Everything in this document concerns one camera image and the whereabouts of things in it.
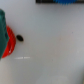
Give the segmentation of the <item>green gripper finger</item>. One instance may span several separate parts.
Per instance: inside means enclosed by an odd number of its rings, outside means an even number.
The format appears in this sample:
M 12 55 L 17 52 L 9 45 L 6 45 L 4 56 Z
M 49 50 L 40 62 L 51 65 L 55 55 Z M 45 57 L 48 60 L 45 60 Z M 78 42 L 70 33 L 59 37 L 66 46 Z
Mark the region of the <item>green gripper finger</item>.
M 0 59 L 4 54 L 8 40 L 9 36 L 6 29 L 5 12 L 0 9 Z

